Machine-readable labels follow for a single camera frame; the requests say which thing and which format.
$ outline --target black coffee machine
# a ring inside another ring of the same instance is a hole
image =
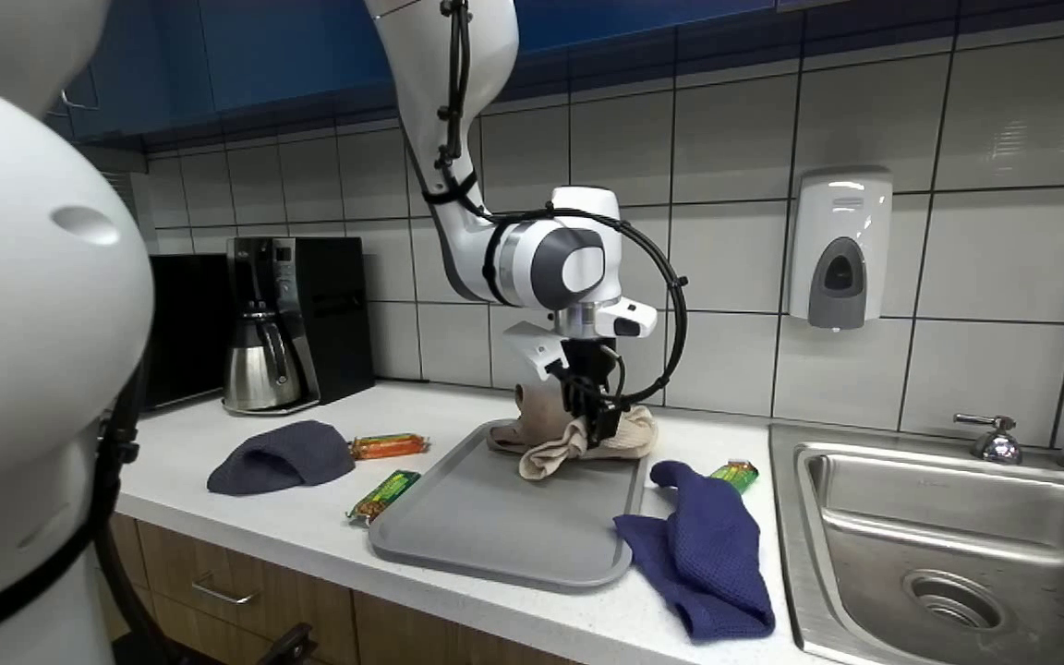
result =
[[[376,380],[359,238],[234,243],[224,412],[300,413]]]

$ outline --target kitchen backsplash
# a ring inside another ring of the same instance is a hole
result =
[[[498,104],[474,152],[490,206],[533,206],[568,183],[615,189],[690,279],[666,407],[907,431],[1011,413],[1023,441],[1064,441],[1064,21]],[[886,167],[896,189],[883,322],[860,334],[782,318],[790,195],[839,167]],[[109,170],[161,256],[261,233],[363,238],[383,378],[528,378],[501,330],[543,313],[445,287],[394,121]],[[642,256],[623,291],[660,302]],[[623,346],[631,386],[660,370],[666,344],[668,330]]]

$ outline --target white countertop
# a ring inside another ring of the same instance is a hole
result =
[[[655,460],[683,460],[699,473],[714,473],[726,460],[747,460],[759,471],[747,490],[747,505],[759,524],[759,577],[778,621],[767,641],[693,648],[640,573],[594,596],[533,593],[383,562],[370,551],[364,532],[342,522],[392,471],[421,473],[476,425],[514,413],[514,399],[501,396],[417,386],[376,386],[294,418],[229,418],[219,404],[183,407],[141,425],[141,460],[125,471],[118,515],[573,660],[811,660],[790,636],[767,431],[758,425],[660,413]],[[203,487],[205,473],[237,442],[285,421],[328,421],[347,441],[421,431],[432,456],[359,462],[354,473],[326,487],[253,499],[224,499]],[[672,503],[657,487],[642,494],[642,515],[666,519],[668,510]]]

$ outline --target stainless steel sink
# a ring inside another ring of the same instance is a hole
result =
[[[770,456],[809,655],[1064,665],[1064,471],[796,429]]]

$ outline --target faucet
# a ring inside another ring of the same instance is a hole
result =
[[[985,462],[1006,462],[1006,466],[1020,466],[1023,452],[1011,441],[1016,421],[1006,413],[995,418],[972,418],[972,413],[956,413],[956,425],[985,425],[988,431],[974,441],[972,456],[985,460]]]

